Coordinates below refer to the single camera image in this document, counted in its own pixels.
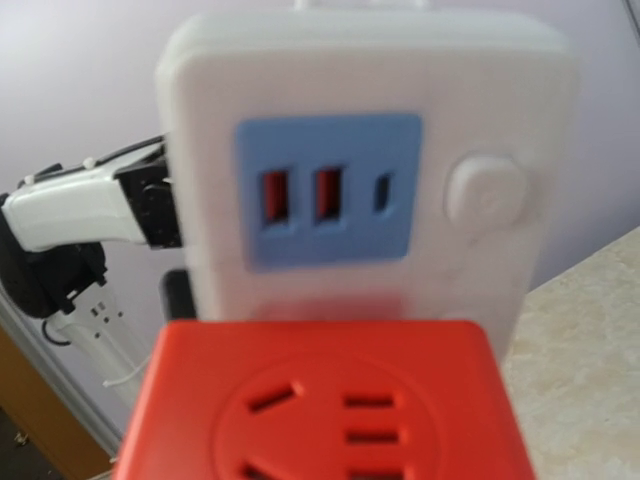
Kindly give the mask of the long white power strip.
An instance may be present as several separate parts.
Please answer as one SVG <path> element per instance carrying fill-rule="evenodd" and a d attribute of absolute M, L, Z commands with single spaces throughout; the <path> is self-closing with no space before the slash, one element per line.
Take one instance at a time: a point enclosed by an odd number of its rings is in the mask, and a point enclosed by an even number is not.
<path fill-rule="evenodd" d="M 519 13 L 195 16 L 157 105 L 202 321 L 464 319 L 508 349 L 579 76 Z"/>

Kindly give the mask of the red cube socket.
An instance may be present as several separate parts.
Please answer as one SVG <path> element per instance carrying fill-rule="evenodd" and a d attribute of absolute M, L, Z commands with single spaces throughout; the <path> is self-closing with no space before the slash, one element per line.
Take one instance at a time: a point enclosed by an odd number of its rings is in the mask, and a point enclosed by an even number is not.
<path fill-rule="evenodd" d="M 531 479 L 488 338 L 468 321 L 175 321 L 119 479 Z"/>

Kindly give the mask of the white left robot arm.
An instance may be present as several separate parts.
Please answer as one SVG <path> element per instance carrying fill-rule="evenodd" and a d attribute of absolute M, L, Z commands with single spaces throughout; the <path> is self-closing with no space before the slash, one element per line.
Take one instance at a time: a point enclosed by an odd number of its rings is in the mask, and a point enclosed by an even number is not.
<path fill-rule="evenodd" d="M 181 247 L 168 166 L 159 135 L 70 168 L 53 164 L 1 197 L 2 288 L 46 342 L 81 351 L 128 404 L 150 349 L 117 304 L 103 245 Z"/>

